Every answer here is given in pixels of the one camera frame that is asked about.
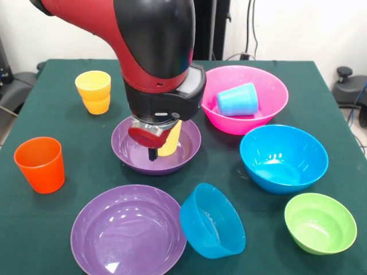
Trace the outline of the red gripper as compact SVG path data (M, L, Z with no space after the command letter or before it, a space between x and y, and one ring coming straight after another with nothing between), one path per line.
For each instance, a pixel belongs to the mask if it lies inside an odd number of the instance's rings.
M129 136L140 145L148 148L149 160L155 161L158 157L158 148L161 148L170 134L172 127L156 127L145 124L143 126L131 126L128 129Z

